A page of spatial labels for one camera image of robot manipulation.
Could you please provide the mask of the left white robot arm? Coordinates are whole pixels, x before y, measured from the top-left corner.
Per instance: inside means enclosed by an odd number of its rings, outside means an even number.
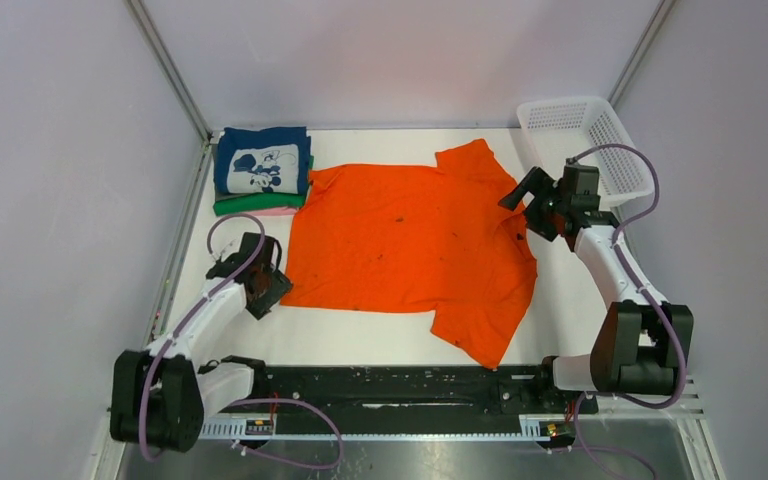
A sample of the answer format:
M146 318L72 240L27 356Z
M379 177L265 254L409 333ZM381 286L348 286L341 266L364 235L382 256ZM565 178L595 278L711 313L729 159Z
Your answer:
M125 350L114 363L110 436L149 449L186 452L206 419L237 402L256 411L269 401L264 361L214 356L230 324L260 320L292 284L280 271L282 247L268 235L246 232L239 249L208 270L194 314L141 351Z

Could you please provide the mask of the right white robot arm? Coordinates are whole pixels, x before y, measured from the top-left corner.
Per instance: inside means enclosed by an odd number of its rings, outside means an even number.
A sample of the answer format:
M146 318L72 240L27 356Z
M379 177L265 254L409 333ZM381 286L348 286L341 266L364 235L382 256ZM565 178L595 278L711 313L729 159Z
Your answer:
M599 171L568 164L560 179L533 167L499 201L524 204L526 227L552 242L562 238L583 263L606 314L590 353L546 359L551 374L533 386L535 402L557 412L573 391L663 396L672 402L686 384L694 318L646 279L628 250L617 217L600 207Z

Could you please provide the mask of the orange t shirt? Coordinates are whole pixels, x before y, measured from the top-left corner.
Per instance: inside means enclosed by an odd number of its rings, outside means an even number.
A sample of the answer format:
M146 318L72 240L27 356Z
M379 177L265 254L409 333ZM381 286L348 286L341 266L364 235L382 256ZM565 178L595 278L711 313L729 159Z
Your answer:
M313 171L287 249L291 307L432 312L431 332L497 367L531 304L538 264L515 180L483 139L432 166L346 164Z

